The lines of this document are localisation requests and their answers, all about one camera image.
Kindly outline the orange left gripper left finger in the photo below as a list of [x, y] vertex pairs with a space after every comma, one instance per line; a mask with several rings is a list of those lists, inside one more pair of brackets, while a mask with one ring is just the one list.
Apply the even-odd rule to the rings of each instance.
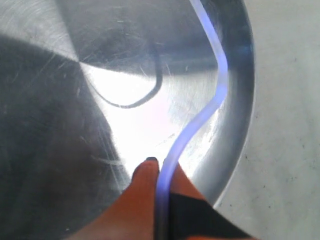
[[134, 171], [123, 194], [98, 218], [69, 236], [69, 240], [152, 240], [155, 187], [159, 164], [148, 157]]

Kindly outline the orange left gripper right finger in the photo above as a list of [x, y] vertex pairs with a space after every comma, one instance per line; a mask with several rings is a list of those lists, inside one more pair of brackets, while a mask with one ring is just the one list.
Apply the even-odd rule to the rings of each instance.
[[219, 214], [178, 165], [170, 186], [169, 238], [171, 240], [253, 240]]

